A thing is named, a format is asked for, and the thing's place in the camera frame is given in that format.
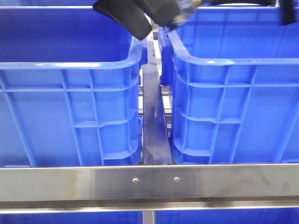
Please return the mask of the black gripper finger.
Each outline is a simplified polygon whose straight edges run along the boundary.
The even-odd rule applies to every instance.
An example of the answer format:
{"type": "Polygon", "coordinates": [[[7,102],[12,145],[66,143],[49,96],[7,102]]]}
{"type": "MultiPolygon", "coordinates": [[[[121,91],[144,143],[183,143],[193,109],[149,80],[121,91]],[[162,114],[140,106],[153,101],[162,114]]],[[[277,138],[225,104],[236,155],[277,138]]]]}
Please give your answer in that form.
{"type": "Polygon", "coordinates": [[[159,26],[168,25],[179,13],[175,0],[138,0],[137,5],[159,26]]]}
{"type": "Polygon", "coordinates": [[[131,0],[98,0],[93,10],[113,19],[140,41],[152,31],[144,12],[131,0]]]}

